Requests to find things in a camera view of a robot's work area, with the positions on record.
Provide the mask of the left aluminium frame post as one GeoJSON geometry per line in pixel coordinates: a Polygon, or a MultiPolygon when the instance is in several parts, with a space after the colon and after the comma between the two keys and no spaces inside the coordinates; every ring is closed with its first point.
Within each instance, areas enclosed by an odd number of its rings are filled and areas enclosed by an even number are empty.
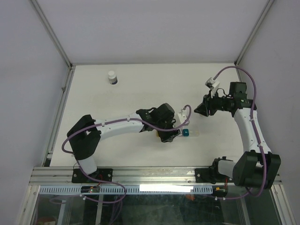
{"type": "Polygon", "coordinates": [[[64,63],[66,64],[66,66],[68,68],[72,68],[72,62],[69,59],[69,57],[67,56],[64,48],[62,47],[57,35],[55,34],[52,26],[50,25],[43,9],[41,8],[39,2],[37,0],[29,0],[33,10],[35,11],[35,13],[37,14],[40,22],[42,23],[46,33],[48,34],[49,38],[51,39],[54,47],[56,48],[56,50],[58,51],[59,55],[61,56],[61,58],[63,59],[64,63]]]}

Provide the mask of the white cap pill bottle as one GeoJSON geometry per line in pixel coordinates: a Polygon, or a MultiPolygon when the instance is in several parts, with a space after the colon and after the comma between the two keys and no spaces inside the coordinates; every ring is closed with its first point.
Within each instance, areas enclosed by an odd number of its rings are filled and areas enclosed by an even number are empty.
{"type": "Polygon", "coordinates": [[[115,85],[118,82],[117,75],[112,70],[108,72],[108,79],[109,79],[110,84],[112,84],[112,85],[115,85]]]}

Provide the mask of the aluminium frame post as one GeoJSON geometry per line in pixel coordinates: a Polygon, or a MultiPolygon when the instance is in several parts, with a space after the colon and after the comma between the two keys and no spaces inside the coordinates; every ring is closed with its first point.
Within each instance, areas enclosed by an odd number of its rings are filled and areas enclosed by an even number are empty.
{"type": "Polygon", "coordinates": [[[66,66],[68,68],[72,68],[72,62],[69,59],[69,57],[67,56],[64,48],[62,47],[57,35],[55,34],[52,26],[50,25],[43,9],[41,8],[39,2],[37,0],[29,0],[33,10],[35,11],[35,13],[37,14],[40,22],[42,23],[46,33],[48,34],[49,38],[51,39],[54,47],[56,48],[56,50],[58,51],[59,55],[61,56],[61,58],[63,59],[64,63],[66,64],[66,66]]]}
{"type": "Polygon", "coordinates": [[[275,0],[267,0],[266,4],[264,5],[261,13],[259,14],[249,36],[247,37],[238,57],[236,58],[236,60],[234,61],[235,65],[240,64],[240,62],[242,61],[244,55],[246,54],[248,48],[250,47],[252,41],[254,40],[257,32],[259,31],[262,23],[264,22],[265,18],[267,17],[269,11],[271,10],[273,4],[274,4],[275,0]]]}

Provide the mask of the aluminium mounting rail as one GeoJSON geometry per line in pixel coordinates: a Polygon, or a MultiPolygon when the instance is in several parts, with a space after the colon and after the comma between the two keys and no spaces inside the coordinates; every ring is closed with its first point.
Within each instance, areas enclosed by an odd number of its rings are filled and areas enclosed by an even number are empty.
{"type": "MultiPolygon", "coordinates": [[[[74,172],[77,166],[67,167],[34,167],[29,184],[31,185],[71,185],[78,177],[74,172]]],[[[172,185],[209,185],[195,167],[100,167],[96,178],[109,179],[122,185],[172,184],[172,185]]]]}

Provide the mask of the weekly pill organizer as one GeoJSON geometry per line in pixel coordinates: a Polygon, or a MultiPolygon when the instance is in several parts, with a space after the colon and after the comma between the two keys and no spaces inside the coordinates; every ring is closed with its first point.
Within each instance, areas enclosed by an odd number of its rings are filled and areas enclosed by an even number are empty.
{"type": "Polygon", "coordinates": [[[198,137],[200,135],[200,132],[196,129],[184,128],[184,129],[178,129],[178,130],[180,130],[180,135],[178,135],[175,138],[178,138],[178,137],[198,137]]]}

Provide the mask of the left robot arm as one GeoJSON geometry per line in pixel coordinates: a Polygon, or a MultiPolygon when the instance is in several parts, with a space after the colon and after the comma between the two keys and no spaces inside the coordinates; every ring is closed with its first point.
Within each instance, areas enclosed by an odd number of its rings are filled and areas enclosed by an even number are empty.
{"type": "Polygon", "coordinates": [[[98,178],[98,170],[93,154],[100,141],[127,133],[141,133],[157,130],[161,142],[170,143],[180,134],[173,126],[175,111],[164,103],[158,108],[139,109],[128,116],[95,120],[90,114],[82,116],[68,131],[67,142],[82,168],[82,177],[88,182],[98,178]]]}

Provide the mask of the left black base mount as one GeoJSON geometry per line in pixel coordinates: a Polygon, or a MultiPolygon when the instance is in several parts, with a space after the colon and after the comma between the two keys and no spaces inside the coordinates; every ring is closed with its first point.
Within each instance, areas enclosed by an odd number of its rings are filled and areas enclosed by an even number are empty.
{"type": "MultiPolygon", "coordinates": [[[[113,169],[98,168],[94,173],[89,174],[89,176],[97,180],[112,181],[113,169]]],[[[86,177],[79,168],[73,170],[71,182],[72,183],[96,183],[96,181],[86,177]]]]}

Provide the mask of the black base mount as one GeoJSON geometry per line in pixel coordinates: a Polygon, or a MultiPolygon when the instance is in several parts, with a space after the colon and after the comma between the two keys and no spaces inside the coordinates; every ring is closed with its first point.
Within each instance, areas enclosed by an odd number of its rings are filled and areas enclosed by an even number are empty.
{"type": "MultiPolygon", "coordinates": [[[[98,168],[94,173],[89,174],[89,176],[97,180],[112,181],[113,169],[98,168]]],[[[96,181],[86,177],[79,168],[73,170],[71,182],[72,183],[96,183],[96,181]]]]}
{"type": "Polygon", "coordinates": [[[195,181],[196,183],[225,183],[225,181],[233,182],[233,179],[229,176],[220,174],[217,169],[205,167],[195,169],[195,181]]]}

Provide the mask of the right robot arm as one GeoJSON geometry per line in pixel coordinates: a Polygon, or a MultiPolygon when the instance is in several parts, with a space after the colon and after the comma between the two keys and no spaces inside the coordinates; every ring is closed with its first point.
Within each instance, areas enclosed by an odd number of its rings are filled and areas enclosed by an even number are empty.
{"type": "Polygon", "coordinates": [[[216,158],[208,168],[197,169],[196,177],[212,184],[231,178],[238,187],[271,188],[281,159],[271,152],[256,123],[256,106],[247,97],[247,85],[231,82],[229,93],[222,97],[218,94],[218,81],[211,78],[206,86],[210,91],[194,112],[206,117],[213,116],[217,111],[229,112],[238,125],[244,153],[237,162],[226,157],[216,158]]]}

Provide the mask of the right aluminium frame post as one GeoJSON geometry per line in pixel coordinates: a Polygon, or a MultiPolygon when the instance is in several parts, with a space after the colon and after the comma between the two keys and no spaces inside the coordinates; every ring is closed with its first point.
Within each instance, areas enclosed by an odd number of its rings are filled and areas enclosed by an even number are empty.
{"type": "Polygon", "coordinates": [[[244,55],[246,54],[248,48],[250,47],[252,41],[254,40],[257,32],[259,31],[262,23],[264,22],[265,18],[267,17],[269,11],[271,10],[273,4],[274,4],[275,0],[267,0],[266,4],[264,5],[261,13],[259,14],[249,36],[247,37],[238,57],[236,58],[236,60],[234,61],[235,65],[240,64],[240,62],[242,61],[244,55]]]}

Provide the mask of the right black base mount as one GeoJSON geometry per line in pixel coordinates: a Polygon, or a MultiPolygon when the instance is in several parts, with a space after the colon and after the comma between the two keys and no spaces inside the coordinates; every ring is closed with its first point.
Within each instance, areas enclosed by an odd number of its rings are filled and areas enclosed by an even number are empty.
{"type": "Polygon", "coordinates": [[[233,179],[229,176],[220,174],[217,169],[205,167],[195,169],[195,181],[196,183],[225,183],[225,181],[233,182],[233,179]]]}

